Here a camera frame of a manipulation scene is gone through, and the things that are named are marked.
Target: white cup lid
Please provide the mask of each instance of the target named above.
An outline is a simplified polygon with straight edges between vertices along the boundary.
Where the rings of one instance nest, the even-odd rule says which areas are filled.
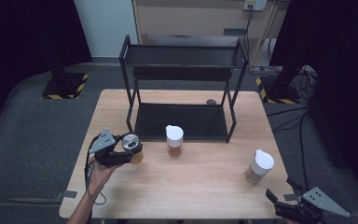
[[[255,159],[252,162],[252,169],[258,175],[265,175],[274,166],[274,159],[261,149],[255,152]]]
[[[167,137],[171,140],[179,140],[183,137],[183,130],[178,126],[168,125],[166,128]]]

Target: white wall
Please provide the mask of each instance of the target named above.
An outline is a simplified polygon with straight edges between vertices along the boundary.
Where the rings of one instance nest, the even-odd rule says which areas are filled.
[[[75,0],[92,57],[118,57],[126,35],[138,43],[131,0]]]

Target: shelf top tier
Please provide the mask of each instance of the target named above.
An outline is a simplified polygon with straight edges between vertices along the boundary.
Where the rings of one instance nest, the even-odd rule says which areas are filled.
[[[247,61],[243,44],[234,47],[132,45],[126,38],[120,53],[126,67],[242,69]]]

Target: power strip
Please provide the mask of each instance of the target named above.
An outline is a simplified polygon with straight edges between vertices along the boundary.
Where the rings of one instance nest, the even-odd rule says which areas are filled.
[[[267,0],[245,0],[243,10],[262,11],[266,8]]]

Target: gray carpet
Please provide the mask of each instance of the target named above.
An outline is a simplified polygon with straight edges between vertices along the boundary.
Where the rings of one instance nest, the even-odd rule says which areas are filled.
[[[67,68],[69,72],[89,75],[84,90],[75,100],[43,100],[41,92],[50,73],[27,78],[10,93],[0,114],[0,223],[65,223],[59,216],[57,192],[66,190],[84,136],[89,127],[100,92],[104,89],[124,89],[120,68],[114,64],[81,64]],[[255,78],[246,74],[241,89],[257,91]],[[294,84],[299,88],[301,79]],[[151,82],[145,89],[220,90],[210,83]],[[267,114],[306,106],[264,104]],[[307,110],[297,110],[269,116],[271,128],[282,159],[291,176],[304,185],[299,142],[300,118],[282,127],[286,121],[302,116]],[[328,159],[324,144],[307,117],[302,124],[305,165],[310,187],[319,187],[330,198],[351,213],[350,218],[325,213],[328,223],[358,223],[358,181],[350,170],[338,169]],[[42,203],[16,203],[13,198],[39,198]],[[116,223],[107,220],[105,223]],[[165,220],[131,220],[131,223],[166,223]],[[186,220],[185,223],[237,223],[233,220]],[[253,220],[255,224],[274,220]]]

